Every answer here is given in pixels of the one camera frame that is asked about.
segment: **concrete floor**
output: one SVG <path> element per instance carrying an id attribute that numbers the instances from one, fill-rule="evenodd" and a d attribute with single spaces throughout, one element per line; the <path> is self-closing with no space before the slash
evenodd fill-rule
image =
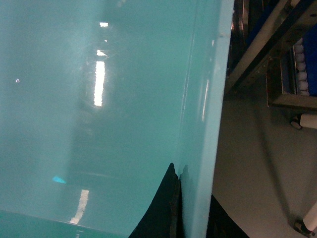
<path id="1" fill-rule="evenodd" d="M 223 103 L 213 194 L 251 238 L 303 238 L 292 225 L 317 201 L 317 130 L 291 114 L 266 106 L 264 83 Z"/>

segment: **white pipe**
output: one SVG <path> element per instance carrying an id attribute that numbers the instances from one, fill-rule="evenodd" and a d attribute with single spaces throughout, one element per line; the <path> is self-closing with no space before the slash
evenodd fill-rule
<path id="1" fill-rule="evenodd" d="M 310 231 L 313 231 L 317 227 L 317 202 L 303 218 L 303 222 Z"/>
<path id="2" fill-rule="evenodd" d="M 302 114 L 300 125 L 302 127 L 317 129 L 317 115 Z"/>

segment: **wheel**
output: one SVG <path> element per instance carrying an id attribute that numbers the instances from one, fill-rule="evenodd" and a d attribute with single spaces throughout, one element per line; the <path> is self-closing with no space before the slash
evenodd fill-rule
<path id="1" fill-rule="evenodd" d="M 302 129 L 303 127 L 300 125 L 300 121 L 297 119 L 297 117 L 294 117 L 291 121 L 290 121 L 290 124 L 292 127 L 300 130 Z"/>

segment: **container wall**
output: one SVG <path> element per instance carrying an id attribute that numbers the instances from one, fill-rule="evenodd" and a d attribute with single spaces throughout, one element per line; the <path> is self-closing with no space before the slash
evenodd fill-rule
<path id="1" fill-rule="evenodd" d="M 0 209 L 128 237 L 173 162 L 193 237 L 232 2 L 1 1 Z"/>

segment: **metal frame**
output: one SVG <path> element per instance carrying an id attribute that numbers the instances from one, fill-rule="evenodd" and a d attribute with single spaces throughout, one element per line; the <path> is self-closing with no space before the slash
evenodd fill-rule
<path id="1" fill-rule="evenodd" d="M 269 57 L 281 57 L 317 23 L 316 0 L 301 0 L 295 7 L 280 0 L 241 60 L 228 76 L 225 93 L 248 86 L 265 74 Z"/>
<path id="2" fill-rule="evenodd" d="M 317 111 L 317 97 L 284 94 L 281 58 L 315 24 L 317 0 L 281 0 L 226 82 L 225 93 L 266 73 L 268 106 Z"/>

